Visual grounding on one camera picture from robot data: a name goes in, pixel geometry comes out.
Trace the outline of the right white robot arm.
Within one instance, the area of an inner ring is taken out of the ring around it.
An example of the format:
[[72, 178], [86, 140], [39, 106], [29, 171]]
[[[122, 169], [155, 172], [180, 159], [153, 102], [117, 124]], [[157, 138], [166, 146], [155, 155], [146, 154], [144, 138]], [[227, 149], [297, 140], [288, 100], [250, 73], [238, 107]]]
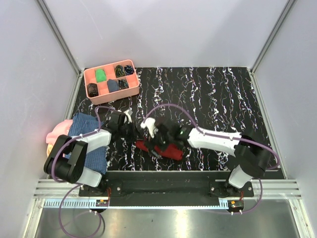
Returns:
[[170, 145], [209, 149], [224, 152], [237, 160], [237, 165], [225, 184], [229, 196], [237, 196], [243, 186], [251, 179], [260, 179], [265, 175], [270, 161], [270, 152], [250, 137], [239, 132], [218, 132], [203, 129], [199, 126], [181, 126], [164, 119], [147, 118], [141, 128], [149, 133], [145, 142], [149, 152], [157, 156], [157, 147], [166, 152]]

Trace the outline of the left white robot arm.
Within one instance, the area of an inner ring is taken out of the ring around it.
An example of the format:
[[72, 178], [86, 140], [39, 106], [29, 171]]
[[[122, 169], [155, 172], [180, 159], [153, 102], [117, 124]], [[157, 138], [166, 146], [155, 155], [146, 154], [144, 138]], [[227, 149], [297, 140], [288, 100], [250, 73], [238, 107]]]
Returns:
[[134, 141], [132, 111], [113, 111], [105, 124], [98, 117], [77, 113], [66, 135], [57, 137], [44, 172], [58, 180], [89, 186], [95, 196], [106, 193], [106, 151], [117, 140]]

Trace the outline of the dark red cloth napkin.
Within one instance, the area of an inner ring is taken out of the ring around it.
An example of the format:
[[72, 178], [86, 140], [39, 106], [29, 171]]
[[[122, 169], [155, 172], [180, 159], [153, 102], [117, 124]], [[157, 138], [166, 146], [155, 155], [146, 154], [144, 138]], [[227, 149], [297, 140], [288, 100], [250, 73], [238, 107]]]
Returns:
[[170, 144], [164, 151], [157, 145], [150, 145], [150, 142], [146, 140], [137, 140], [135, 145], [156, 157], [165, 157], [176, 161], [181, 161], [183, 158], [183, 151], [179, 150], [174, 144]]

